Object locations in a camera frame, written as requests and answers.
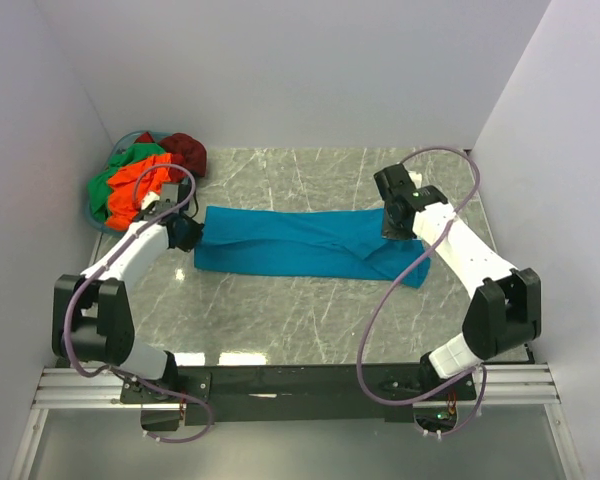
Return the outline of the blue t shirt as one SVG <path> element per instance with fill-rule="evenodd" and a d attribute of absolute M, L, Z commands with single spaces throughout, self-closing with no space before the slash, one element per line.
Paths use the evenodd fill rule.
<path fill-rule="evenodd" d="M 381 209 L 273 212 L 210 206 L 198 270 L 274 277 L 392 281 L 425 248 L 381 236 Z"/>

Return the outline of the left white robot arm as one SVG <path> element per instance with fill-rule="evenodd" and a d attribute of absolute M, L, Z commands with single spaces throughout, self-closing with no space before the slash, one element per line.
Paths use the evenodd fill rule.
<path fill-rule="evenodd" d="M 88 376 L 110 367 L 162 389 L 179 387 L 174 354 L 136 338 L 128 293 L 164 252 L 189 252 L 202 239 L 204 225 L 188 214 L 196 202 L 194 182 L 164 184 L 105 256 L 56 281 L 51 337 L 56 356 L 75 369 L 94 363 Z"/>

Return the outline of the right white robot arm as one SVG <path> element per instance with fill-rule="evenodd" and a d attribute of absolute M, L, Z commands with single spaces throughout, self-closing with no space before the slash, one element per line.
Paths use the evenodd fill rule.
<path fill-rule="evenodd" d="M 541 333 L 541 280 L 487 246 L 434 186 L 418 187 L 401 164 L 374 174 L 384 202 L 383 236 L 419 239 L 459 278 L 470 303 L 461 332 L 424 355 L 425 375 L 452 378 Z"/>

